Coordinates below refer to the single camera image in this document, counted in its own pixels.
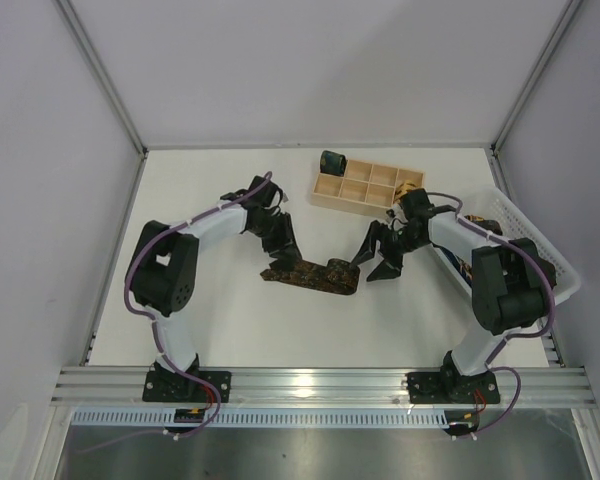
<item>white wall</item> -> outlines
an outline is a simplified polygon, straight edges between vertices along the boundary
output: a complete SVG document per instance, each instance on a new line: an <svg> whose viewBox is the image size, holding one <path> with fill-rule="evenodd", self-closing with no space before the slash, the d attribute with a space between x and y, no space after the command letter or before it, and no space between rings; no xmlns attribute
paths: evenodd
<svg viewBox="0 0 600 480"><path fill-rule="evenodd" d="M137 162L53 2L0 0L0 431L28 406L12 478L79 360Z"/></svg>
<svg viewBox="0 0 600 480"><path fill-rule="evenodd" d="M580 272L558 310L571 365L600 405L600 0L588 2L504 148L516 197Z"/></svg>
<svg viewBox="0 0 600 480"><path fill-rule="evenodd" d="M74 0L149 147L489 143L565 0Z"/></svg>

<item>camouflage patterned piece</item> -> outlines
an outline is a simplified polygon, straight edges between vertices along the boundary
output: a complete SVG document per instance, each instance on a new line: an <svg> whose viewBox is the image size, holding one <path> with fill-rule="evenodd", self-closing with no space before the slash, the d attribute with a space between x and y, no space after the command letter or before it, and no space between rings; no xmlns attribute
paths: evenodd
<svg viewBox="0 0 600 480"><path fill-rule="evenodd" d="M327 266L305 260L276 260L260 273L265 281L310 288L337 295L352 295L358 289L360 269L349 262L332 258Z"/></svg>

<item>white table surface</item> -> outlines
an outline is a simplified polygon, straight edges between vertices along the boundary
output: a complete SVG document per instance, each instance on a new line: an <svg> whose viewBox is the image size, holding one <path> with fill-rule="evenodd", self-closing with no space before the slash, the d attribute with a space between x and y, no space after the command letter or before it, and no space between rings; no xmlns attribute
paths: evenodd
<svg viewBox="0 0 600 480"><path fill-rule="evenodd" d="M337 149L348 158L426 171L431 191L493 185L485 152L461 148ZM97 337L91 365L148 365L155 358L149 323L128 313L123 279L144 224L191 218L220 195L247 188L273 171L288 195L296 239L306 260L350 260L373 220L315 207L309 194L320 149L154 151L139 186ZM352 296L265 282L269 257L246 233L198 259L196 286L184 312L207 366L437 367L476 322L431 247L404 257L402 277L364 281L379 259L364 264ZM542 342L514 340L497 364L547 366Z"/></svg>

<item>white basket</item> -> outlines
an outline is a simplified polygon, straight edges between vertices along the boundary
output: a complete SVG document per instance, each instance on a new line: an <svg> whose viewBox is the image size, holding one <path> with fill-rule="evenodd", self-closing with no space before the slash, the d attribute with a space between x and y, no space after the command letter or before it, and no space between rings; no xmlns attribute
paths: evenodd
<svg viewBox="0 0 600 480"><path fill-rule="evenodd" d="M489 220L497 220L506 237L511 239L527 237L533 240L540 257L550 261L556 267L557 285L553 290L556 305L564 302L580 289L580 277L573 267L504 193L495 187L484 186L461 193L458 197L464 202L462 215L477 215ZM431 200L436 204L446 201L446 199L434 196L431 196ZM471 297L471 287L467 285L444 253L438 248L434 250L459 283L461 289Z"/></svg>

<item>wooden tray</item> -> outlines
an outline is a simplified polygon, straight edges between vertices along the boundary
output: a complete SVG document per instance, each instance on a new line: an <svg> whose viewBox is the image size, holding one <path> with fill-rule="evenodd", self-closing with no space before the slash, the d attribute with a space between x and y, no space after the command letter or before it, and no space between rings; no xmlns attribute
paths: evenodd
<svg viewBox="0 0 600 480"><path fill-rule="evenodd" d="M318 174L311 203L318 207L385 218L396 188L409 181L424 186L424 172L377 163L348 160L343 177Z"/></svg>

